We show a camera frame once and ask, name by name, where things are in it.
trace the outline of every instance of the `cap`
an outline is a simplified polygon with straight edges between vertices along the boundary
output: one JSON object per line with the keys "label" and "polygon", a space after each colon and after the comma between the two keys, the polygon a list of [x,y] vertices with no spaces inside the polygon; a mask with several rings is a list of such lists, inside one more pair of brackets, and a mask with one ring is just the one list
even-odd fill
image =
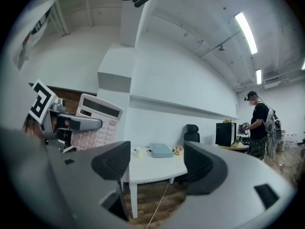
{"label": "cap", "polygon": [[257,96],[257,93],[255,91],[250,91],[248,93],[248,99],[249,99],[249,97],[252,97],[252,96]]}

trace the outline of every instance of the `desk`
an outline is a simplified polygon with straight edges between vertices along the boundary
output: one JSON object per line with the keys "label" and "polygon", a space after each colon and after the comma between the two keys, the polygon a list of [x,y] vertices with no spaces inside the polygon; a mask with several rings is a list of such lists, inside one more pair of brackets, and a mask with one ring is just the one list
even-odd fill
{"label": "desk", "polygon": [[225,146],[218,146],[218,147],[223,148],[223,149],[237,151],[240,153],[245,153],[245,152],[247,152],[249,145],[247,145],[247,146],[243,145],[242,147],[236,147],[236,145],[231,145],[230,147],[225,147]]}
{"label": "desk", "polygon": [[175,177],[187,173],[183,156],[174,155],[172,158],[153,158],[150,148],[142,149],[143,157],[135,156],[135,148],[131,149],[129,163],[129,189],[132,202],[132,217],[138,218],[137,186],[170,179],[173,183]]}

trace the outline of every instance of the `white wall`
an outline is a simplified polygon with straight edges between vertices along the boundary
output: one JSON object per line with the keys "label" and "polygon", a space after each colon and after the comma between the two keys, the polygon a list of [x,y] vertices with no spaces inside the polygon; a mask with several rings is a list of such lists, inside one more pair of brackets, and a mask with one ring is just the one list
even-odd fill
{"label": "white wall", "polygon": [[[276,111],[287,134],[297,134],[298,142],[305,138],[305,82],[299,81],[270,89],[253,89]],[[240,105],[238,123],[251,122],[254,107],[244,101],[249,91],[238,94]]]}
{"label": "white wall", "polygon": [[151,33],[137,48],[125,140],[183,145],[186,124],[199,127],[200,142],[215,145],[216,123],[237,118],[236,93],[189,51]]}
{"label": "white wall", "polygon": [[191,52],[152,33],[137,48],[131,94],[237,117],[237,95]]}
{"label": "white wall", "polygon": [[29,83],[37,78],[46,85],[97,93],[97,71],[113,43],[119,41],[118,27],[78,27],[70,35],[42,38],[21,69]]}
{"label": "white wall", "polygon": [[223,118],[181,109],[167,104],[131,99],[125,126],[125,140],[132,147],[164,143],[183,146],[186,124],[199,127],[200,142],[215,146],[216,123]]}

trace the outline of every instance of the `calculator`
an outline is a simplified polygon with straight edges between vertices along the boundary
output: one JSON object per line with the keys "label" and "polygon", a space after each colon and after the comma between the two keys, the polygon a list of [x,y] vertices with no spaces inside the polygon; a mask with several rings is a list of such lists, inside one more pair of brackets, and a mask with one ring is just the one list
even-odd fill
{"label": "calculator", "polygon": [[100,119],[103,125],[97,130],[72,132],[72,147],[85,150],[112,143],[122,114],[120,107],[101,98],[82,94],[76,115]]}

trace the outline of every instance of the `computer monitor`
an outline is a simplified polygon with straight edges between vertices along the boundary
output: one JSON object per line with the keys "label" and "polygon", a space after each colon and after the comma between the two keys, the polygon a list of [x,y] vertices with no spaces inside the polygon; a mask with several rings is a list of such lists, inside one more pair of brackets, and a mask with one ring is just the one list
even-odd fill
{"label": "computer monitor", "polygon": [[220,146],[230,147],[236,139],[236,123],[216,123],[216,142]]}

